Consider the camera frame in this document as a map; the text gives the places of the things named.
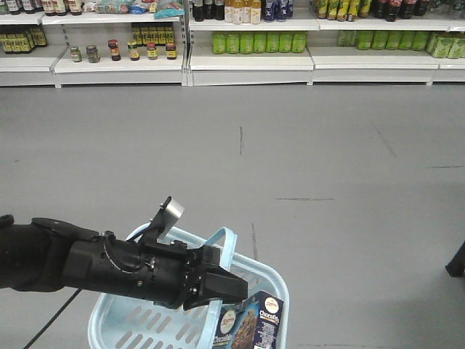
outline robotic arm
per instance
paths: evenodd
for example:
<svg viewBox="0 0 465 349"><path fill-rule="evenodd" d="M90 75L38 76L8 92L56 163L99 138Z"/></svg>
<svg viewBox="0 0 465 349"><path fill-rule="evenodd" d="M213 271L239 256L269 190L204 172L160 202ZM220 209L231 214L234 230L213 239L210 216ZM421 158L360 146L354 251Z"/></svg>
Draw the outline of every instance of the robotic arm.
<svg viewBox="0 0 465 349"><path fill-rule="evenodd" d="M185 310L215 299L246 299L247 282L219 266L216 247L158 241L182 211L168 197L151 224L127 241L59 220L16 225L12 215L1 216L0 288L53 292L71 286Z"/></svg>

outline shopping basket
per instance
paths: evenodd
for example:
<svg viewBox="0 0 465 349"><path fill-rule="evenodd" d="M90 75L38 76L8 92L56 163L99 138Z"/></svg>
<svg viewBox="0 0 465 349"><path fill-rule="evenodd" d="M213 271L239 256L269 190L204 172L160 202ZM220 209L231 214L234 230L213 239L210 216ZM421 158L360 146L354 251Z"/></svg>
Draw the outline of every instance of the shopping basket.
<svg viewBox="0 0 465 349"><path fill-rule="evenodd" d="M141 225L130 235L146 228ZM248 295L263 290L284 301L276 349L286 348L289 293L281 276L260 262L234 253L237 235L228 228L204 240L172 228L161 242L182 240L189 248L213 245L225 238L220 266L247 280ZM183 311L171 310L146 300L101 294L89 319L89 344L92 349L210 349L217 328L222 301Z"/></svg>

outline cable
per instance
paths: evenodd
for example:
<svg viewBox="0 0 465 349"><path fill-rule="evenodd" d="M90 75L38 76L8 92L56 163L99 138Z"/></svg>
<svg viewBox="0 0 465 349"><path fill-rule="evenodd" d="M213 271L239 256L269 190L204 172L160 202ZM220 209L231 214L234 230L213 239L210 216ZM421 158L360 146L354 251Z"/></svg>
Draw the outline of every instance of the cable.
<svg viewBox="0 0 465 349"><path fill-rule="evenodd" d="M53 324L53 322L58 318L58 316L61 315L61 313L71 304L72 301L78 296L78 294L82 291L82 289L77 289L76 292L74 292L71 297L68 298L68 300L65 302L65 304L62 305L62 307L53 315L53 317L45 324L42 329L37 332L37 334L34 336L32 340L29 341L29 343L23 348L23 349L29 349L32 344L34 344L41 335L44 334L44 332Z"/></svg>

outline chocolate cookie box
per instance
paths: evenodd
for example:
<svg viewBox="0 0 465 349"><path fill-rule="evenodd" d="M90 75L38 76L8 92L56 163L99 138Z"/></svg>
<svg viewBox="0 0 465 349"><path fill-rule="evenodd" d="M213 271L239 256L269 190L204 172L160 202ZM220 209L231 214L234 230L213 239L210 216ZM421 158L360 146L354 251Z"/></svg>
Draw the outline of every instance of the chocolate cookie box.
<svg viewBox="0 0 465 349"><path fill-rule="evenodd" d="M223 306L214 349L275 349L283 301L260 291L242 305Z"/></svg>

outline white shelf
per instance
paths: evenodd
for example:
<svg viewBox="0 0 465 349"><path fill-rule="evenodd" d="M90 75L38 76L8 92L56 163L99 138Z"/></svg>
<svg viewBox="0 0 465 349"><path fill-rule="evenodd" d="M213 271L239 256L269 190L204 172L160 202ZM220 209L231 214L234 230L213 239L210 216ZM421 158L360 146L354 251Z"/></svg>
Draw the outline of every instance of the white shelf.
<svg viewBox="0 0 465 349"><path fill-rule="evenodd" d="M446 15L428 13L409 20L397 18L387 22L384 18L359 18L354 22L317 19L322 31L335 30L390 30L390 31L465 31L465 20L452 20Z"/></svg>
<svg viewBox="0 0 465 349"><path fill-rule="evenodd" d="M310 47L315 69L437 69L430 54L410 50L369 49L354 47Z"/></svg>
<svg viewBox="0 0 465 349"><path fill-rule="evenodd" d="M73 62L69 55L56 64L54 71L60 73L112 73L112 72L149 72L149 71L181 71L183 55L178 52L176 60L167 60L165 55L158 56L157 60L149 60L142 54L139 60L132 61L128 57L113 62L109 57L102 57L99 63L89 63L83 57L82 62Z"/></svg>
<svg viewBox="0 0 465 349"><path fill-rule="evenodd" d="M303 53L253 53L215 55L211 47L193 47L193 71L311 71L312 59Z"/></svg>
<svg viewBox="0 0 465 349"><path fill-rule="evenodd" d="M179 22L179 17L154 18L153 13L141 15L130 14L104 14L96 12L85 12L79 16L67 14L66 16L44 16L42 24L108 24L108 23L140 23L140 22Z"/></svg>
<svg viewBox="0 0 465 349"><path fill-rule="evenodd" d="M44 16L43 12L36 13L24 13L21 12L18 15L0 15L0 25L11 25L11 24L35 24L41 23L41 18Z"/></svg>
<svg viewBox="0 0 465 349"><path fill-rule="evenodd" d="M189 27L192 31L317 31L320 29L315 16L306 8L295 8L294 16L285 22L262 20L258 25L250 23L236 25L224 20L196 22L191 18Z"/></svg>
<svg viewBox="0 0 465 349"><path fill-rule="evenodd" d="M0 72L50 72L61 54L64 46L37 47L30 54L6 55L0 51Z"/></svg>

